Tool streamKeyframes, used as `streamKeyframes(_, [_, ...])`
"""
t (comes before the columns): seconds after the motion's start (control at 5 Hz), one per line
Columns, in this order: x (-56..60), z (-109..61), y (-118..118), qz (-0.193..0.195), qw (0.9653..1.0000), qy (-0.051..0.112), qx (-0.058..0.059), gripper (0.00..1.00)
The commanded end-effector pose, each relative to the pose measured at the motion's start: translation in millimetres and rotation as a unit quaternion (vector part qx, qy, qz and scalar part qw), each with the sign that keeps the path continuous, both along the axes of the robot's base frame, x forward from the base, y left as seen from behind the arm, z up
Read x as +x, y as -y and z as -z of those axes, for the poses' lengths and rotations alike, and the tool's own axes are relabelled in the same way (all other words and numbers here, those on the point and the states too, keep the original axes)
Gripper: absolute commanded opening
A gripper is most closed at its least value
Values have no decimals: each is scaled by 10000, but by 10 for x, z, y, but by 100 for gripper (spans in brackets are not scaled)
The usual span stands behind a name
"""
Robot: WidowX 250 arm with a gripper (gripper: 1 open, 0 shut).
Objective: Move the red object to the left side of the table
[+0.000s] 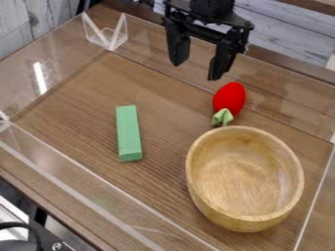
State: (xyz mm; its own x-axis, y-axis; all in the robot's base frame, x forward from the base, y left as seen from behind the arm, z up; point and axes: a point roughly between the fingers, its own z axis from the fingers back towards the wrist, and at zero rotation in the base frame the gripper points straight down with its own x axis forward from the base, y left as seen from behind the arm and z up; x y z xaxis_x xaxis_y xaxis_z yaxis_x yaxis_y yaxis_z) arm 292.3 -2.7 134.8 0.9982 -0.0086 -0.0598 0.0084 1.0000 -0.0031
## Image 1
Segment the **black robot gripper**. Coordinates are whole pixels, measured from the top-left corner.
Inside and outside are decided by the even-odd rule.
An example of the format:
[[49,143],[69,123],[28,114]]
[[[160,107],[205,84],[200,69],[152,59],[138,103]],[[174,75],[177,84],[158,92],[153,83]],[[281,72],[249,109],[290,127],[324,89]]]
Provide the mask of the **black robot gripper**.
[[234,0],[164,0],[164,25],[170,63],[177,67],[189,56],[189,36],[216,46],[208,79],[218,80],[242,53],[253,23],[234,13]]

